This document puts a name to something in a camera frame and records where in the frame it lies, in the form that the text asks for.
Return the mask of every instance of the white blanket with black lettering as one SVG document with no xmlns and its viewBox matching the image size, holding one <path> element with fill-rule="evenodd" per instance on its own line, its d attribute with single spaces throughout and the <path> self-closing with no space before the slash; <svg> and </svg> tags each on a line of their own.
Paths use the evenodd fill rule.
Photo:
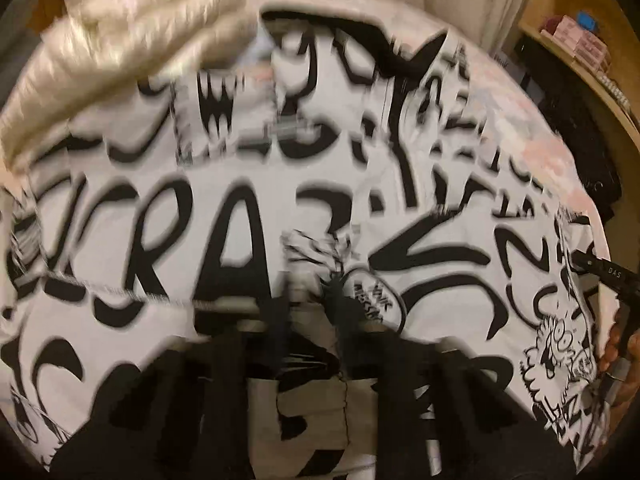
<svg viewBox="0 0 640 480">
<path fill-rule="evenodd" d="M 196 337 L 192 300 L 267 297 L 284 271 L 310 297 L 339 276 L 407 338 L 464 340 L 590 458 L 594 321 L 568 261 L 590 227 L 494 143 L 463 43 L 431 42 L 417 88 L 294 32 L 273 74 L 141 84 L 69 123 L 2 218 L 0 407 L 44 465 L 107 386 Z M 373 478 L 374 381 L 344 379 L 321 308 L 294 321 L 281 380 L 249 382 L 256 478 Z"/>
</svg>

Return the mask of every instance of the hand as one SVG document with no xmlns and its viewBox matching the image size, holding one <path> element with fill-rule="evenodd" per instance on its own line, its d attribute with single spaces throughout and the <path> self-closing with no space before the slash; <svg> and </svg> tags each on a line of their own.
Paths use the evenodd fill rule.
<svg viewBox="0 0 640 480">
<path fill-rule="evenodd" d="M 609 332 L 609 340 L 607 341 L 604 354 L 598 365 L 601 372 L 606 372 L 613 361 L 618 358 L 620 336 L 622 336 L 622 327 L 620 326 L 620 311 L 618 311 L 616 314 L 616 324 Z M 640 388 L 640 331 L 629 338 L 628 351 L 632 359 L 631 370 L 629 370 L 625 383 L 620 387 L 614 407 L 611 409 L 609 434 L 613 433 L 617 428 L 620 420 L 622 420 L 622 417 L 629 409 L 631 400 L 638 392 L 638 388 Z"/>
</svg>

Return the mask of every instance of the bedding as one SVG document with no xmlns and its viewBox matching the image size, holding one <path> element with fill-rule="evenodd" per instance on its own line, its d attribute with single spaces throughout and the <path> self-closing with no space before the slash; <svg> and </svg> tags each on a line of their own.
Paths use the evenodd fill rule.
<svg viewBox="0 0 640 480">
<path fill-rule="evenodd" d="M 275 34 L 269 65 L 141 82 L 40 146 L 4 197 L 2 412 L 49 466 L 176 336 L 199 338 L 193 301 L 270 297 L 288 272 L 308 305 L 282 375 L 249 381 L 256 478 L 373 478 L 375 381 L 340 372 L 321 307 L 339 275 L 402 336 L 465 341 L 583 467 L 606 422 L 569 261 L 593 250 L 590 219 L 500 138 L 512 118 L 454 30 L 408 52 L 301 10 L 263 13 L 323 26 Z"/>
</svg>

